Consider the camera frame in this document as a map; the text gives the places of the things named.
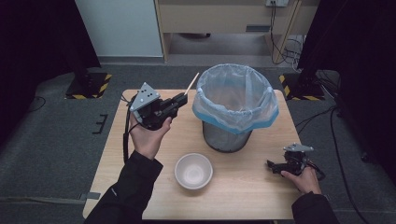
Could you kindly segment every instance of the hand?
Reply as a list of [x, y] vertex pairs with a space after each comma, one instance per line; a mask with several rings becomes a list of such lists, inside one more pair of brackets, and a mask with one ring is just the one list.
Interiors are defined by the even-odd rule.
[[[131, 127], [134, 127], [134, 125], [137, 124], [134, 114], [131, 113], [129, 121]], [[172, 118], [169, 117], [163, 122], [161, 129], [156, 131], [145, 129], [141, 125], [135, 126], [130, 131], [132, 141], [134, 142], [134, 150], [150, 160], [154, 160], [158, 150], [160, 149], [163, 136], [171, 129], [171, 123]]]
[[280, 173], [287, 179], [291, 180], [302, 194], [306, 194], [311, 191], [314, 192], [314, 194], [321, 194], [317, 174], [315, 173], [315, 169], [312, 167], [305, 167], [303, 172], [298, 176], [287, 171], [282, 171]]

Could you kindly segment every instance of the black sleeve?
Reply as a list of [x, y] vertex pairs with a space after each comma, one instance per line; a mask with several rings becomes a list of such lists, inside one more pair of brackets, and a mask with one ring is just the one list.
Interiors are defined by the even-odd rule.
[[292, 205], [296, 224], [336, 224], [339, 223], [326, 197], [313, 192], [301, 196]]
[[141, 223], [162, 168], [158, 161], [134, 151], [117, 183], [106, 191], [84, 223]]

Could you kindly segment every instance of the black curtain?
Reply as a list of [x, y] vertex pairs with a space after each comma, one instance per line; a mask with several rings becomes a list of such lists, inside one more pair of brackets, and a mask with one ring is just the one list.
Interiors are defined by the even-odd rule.
[[[395, 40], [395, 1], [321, 1], [299, 67], [313, 63], [340, 74], [336, 100], [345, 120], [396, 184]], [[321, 57], [310, 57], [315, 49]]]
[[74, 0], [0, 0], [0, 145], [44, 80], [100, 67]]

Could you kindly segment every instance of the wall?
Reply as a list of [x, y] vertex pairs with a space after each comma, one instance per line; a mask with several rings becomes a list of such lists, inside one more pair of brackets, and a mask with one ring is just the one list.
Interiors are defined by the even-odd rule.
[[76, 0], [98, 57], [162, 57], [153, 0]]

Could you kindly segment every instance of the mesh trash can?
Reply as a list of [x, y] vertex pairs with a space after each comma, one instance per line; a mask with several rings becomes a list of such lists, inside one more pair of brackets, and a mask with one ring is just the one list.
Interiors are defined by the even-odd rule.
[[203, 122], [206, 143], [221, 152], [235, 152], [254, 129], [272, 125], [279, 111], [268, 80], [239, 64], [219, 64], [203, 72], [192, 104]]

